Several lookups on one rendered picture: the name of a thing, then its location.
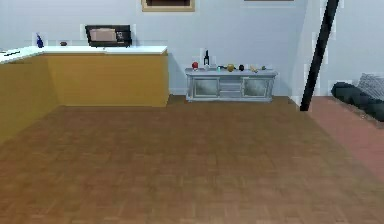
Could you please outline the yellow kitchen counter white top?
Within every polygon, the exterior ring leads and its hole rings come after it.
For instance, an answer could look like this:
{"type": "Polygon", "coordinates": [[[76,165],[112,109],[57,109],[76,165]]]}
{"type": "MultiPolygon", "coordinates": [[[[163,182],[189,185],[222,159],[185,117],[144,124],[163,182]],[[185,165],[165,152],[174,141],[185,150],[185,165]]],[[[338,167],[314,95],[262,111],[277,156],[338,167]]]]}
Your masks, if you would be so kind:
{"type": "Polygon", "coordinates": [[[165,46],[27,46],[0,55],[0,144],[59,106],[167,105],[165,46]]]}

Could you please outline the grey sideboard cabinet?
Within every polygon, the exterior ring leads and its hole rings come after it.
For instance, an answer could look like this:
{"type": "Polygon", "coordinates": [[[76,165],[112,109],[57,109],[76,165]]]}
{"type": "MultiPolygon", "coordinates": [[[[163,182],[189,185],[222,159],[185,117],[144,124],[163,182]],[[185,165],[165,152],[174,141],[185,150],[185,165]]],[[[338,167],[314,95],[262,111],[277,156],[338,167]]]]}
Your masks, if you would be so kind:
{"type": "Polygon", "coordinates": [[[186,99],[192,101],[271,102],[274,80],[272,69],[252,71],[226,69],[185,69],[186,99]]]}

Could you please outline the black microwave oven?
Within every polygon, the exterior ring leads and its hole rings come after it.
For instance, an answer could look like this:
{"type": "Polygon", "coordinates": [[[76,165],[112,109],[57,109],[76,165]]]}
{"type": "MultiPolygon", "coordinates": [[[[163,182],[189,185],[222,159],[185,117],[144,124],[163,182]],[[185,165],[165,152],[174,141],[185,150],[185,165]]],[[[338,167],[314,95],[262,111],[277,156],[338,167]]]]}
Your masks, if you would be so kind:
{"type": "Polygon", "coordinates": [[[129,25],[86,25],[85,32],[91,47],[130,47],[129,25]]]}

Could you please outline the dark blue sofa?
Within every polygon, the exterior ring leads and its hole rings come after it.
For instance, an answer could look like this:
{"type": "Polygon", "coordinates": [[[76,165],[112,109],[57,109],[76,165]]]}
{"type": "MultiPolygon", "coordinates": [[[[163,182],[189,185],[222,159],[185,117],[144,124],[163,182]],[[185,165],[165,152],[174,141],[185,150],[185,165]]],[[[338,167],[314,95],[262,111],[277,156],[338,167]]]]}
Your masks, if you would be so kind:
{"type": "Polygon", "coordinates": [[[380,122],[384,122],[384,101],[374,98],[357,86],[346,82],[337,82],[331,94],[338,100],[353,105],[380,122]]]}

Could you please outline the grey patterned pillow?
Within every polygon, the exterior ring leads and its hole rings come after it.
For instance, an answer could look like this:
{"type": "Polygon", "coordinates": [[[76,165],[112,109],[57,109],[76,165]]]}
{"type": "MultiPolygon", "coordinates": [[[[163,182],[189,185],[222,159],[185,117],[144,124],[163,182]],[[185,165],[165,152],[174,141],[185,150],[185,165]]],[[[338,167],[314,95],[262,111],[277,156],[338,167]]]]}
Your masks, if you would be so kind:
{"type": "Polygon", "coordinates": [[[384,101],[384,73],[363,73],[357,87],[373,98],[384,101]]]}

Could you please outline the wood framed wall picture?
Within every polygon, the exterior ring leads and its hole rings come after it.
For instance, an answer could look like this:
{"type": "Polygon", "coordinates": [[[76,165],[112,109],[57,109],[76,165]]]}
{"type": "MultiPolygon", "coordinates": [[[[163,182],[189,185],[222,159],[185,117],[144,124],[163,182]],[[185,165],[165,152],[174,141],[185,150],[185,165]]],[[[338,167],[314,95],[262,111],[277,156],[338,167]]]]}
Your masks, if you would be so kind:
{"type": "Polygon", "coordinates": [[[194,12],[195,0],[141,0],[143,12],[194,12]]]}

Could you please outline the black door frame post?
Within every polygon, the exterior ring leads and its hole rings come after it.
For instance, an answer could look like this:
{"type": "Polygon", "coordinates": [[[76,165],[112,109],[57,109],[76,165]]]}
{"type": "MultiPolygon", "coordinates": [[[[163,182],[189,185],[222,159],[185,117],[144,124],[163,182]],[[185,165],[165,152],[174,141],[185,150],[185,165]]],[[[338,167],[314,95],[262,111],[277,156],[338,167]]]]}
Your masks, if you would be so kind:
{"type": "Polygon", "coordinates": [[[300,104],[301,111],[307,111],[309,109],[339,1],[340,0],[327,0],[309,74],[302,95],[300,104]]]}

